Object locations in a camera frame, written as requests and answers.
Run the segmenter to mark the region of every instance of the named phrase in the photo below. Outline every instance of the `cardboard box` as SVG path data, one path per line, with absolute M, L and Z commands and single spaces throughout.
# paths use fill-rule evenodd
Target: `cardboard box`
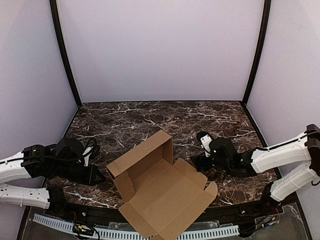
M 125 203 L 121 214 L 144 238 L 174 240 L 216 198 L 218 187 L 182 158 L 159 131 L 107 166 Z

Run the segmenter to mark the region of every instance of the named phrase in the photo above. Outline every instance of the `black post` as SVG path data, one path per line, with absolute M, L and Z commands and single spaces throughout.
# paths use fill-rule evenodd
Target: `black post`
M 256 50 L 254 54 L 254 59 L 252 63 L 252 68 L 249 76 L 248 83 L 246 85 L 245 93 L 242 99 L 242 102 L 244 105 L 247 105 L 249 96 L 252 90 L 252 87 L 254 85 L 254 81 L 256 78 L 259 61 L 262 53 L 262 49 L 264 47 L 266 32 L 267 32 L 267 26 L 268 26 L 268 20 L 269 20 L 269 13 L 270 13 L 270 6 L 271 6 L 271 0 L 264 0 L 264 7 L 263 7 L 263 14 L 262 14 L 262 20 L 261 20 L 261 26 L 260 26 L 260 32 L 259 32 L 259 38 L 256 45 Z
M 58 12 L 58 7 L 57 7 L 57 0 L 50 0 L 50 7 L 51 7 L 51 14 L 52 14 L 52 20 L 53 20 L 53 25 L 54 25 L 54 30 L 55 30 L 55 35 L 56 35 L 56 40 L 59 45 L 60 49 L 60 54 L 62 58 L 62 62 L 64 65 L 65 73 L 69 81 L 69 85 L 75 100 L 76 105 L 78 108 L 82 105 L 79 92 L 76 86 L 76 82 L 74 79 L 74 76 L 71 71 L 68 55 L 67 55 L 67 50 L 65 46 L 65 41 L 64 37 L 62 35 L 62 29 L 60 25 L 60 19 L 59 19 L 59 12 Z

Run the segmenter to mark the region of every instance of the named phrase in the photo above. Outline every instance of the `perforated metal strip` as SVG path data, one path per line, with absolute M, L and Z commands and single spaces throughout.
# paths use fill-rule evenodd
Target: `perforated metal strip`
M 51 218 L 39 214 L 34 214 L 33 221 L 35 223 L 47 226 L 60 232 L 67 234 L 74 234 L 72 232 L 73 223 L 60 219 Z M 135 231 L 118 231 L 111 230 L 102 227 L 95 227 L 100 234 L 100 239 L 105 240 L 149 240 L 149 238 L 143 238 L 139 233 Z M 224 237 L 236 236 L 239 234 L 239 227 L 228 226 L 208 230 L 199 231 L 185 231 L 181 234 L 177 240 L 210 240 L 219 239 Z M 94 233 L 93 237 L 97 239 L 98 236 Z

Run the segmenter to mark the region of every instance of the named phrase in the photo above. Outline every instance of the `white wall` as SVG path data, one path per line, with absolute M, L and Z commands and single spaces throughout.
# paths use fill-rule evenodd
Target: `white wall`
M 0 159 L 55 143 L 75 111 L 48 0 L 0 3 Z M 42 179 L 13 185 L 39 187 Z M 0 240 L 14 240 L 24 207 L 0 205 Z
M 272 1 L 262 56 L 248 108 L 273 145 L 320 126 L 320 2 Z M 294 166 L 282 167 L 282 174 Z M 315 240 L 320 240 L 320 188 L 297 191 Z
M 263 0 L 60 0 L 83 102 L 241 100 Z

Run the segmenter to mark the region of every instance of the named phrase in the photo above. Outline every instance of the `marble table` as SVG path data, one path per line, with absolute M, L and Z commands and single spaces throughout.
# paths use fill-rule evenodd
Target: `marble table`
M 148 137 L 163 129 L 173 136 L 174 160 L 202 152 L 196 133 L 204 130 L 213 137 L 231 138 L 239 152 L 261 147 L 253 126 L 237 101 L 158 101 L 85 103 L 77 112 L 66 136 L 86 143 L 95 137 L 101 147 L 93 161 L 106 182 L 85 186 L 67 179 L 47 179 L 45 186 L 63 188 L 70 203 L 119 208 L 124 202 L 107 173 L 106 166 Z M 237 178 L 212 169 L 203 172 L 218 185 L 218 196 L 210 207 L 259 200 L 265 185 L 275 181 L 273 169 L 254 177 Z

